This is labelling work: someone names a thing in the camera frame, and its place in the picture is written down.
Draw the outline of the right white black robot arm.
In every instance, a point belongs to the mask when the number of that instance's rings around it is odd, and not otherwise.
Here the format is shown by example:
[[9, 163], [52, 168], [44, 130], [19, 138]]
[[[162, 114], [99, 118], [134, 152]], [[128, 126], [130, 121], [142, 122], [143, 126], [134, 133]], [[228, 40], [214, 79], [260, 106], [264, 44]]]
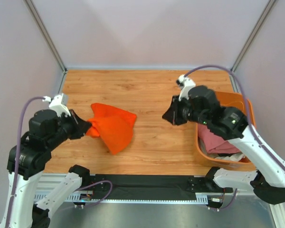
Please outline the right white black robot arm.
[[204, 85], [182, 90], [172, 97], [162, 118], [172, 125], [195, 122], [206, 126], [254, 164], [254, 171], [212, 167], [204, 180], [207, 190], [248, 190], [266, 203], [285, 203], [285, 161], [257, 133], [249, 116], [236, 107], [221, 105], [213, 90]]

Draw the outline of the orange t shirt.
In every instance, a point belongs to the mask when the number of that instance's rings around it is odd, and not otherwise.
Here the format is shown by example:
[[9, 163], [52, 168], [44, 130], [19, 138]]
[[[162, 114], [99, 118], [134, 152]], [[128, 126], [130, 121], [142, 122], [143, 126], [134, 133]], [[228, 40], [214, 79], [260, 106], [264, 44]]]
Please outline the orange t shirt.
[[101, 138], [111, 154], [124, 150], [131, 142], [137, 115], [101, 103], [91, 104], [94, 117], [88, 119], [92, 126], [86, 132], [92, 138]]

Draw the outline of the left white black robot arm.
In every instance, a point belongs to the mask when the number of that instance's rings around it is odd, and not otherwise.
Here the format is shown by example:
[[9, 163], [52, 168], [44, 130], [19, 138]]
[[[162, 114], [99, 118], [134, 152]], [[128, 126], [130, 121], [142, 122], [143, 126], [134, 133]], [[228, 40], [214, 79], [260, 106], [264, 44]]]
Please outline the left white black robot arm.
[[67, 176], [45, 198], [35, 202], [35, 192], [51, 153], [66, 140], [83, 137], [92, 127], [71, 110], [61, 117], [53, 110], [40, 110], [29, 120], [29, 130], [17, 139], [9, 152], [9, 194], [17, 177], [13, 205], [6, 206], [0, 228], [47, 228], [51, 218], [77, 189], [90, 186], [90, 170], [80, 165], [69, 169]]

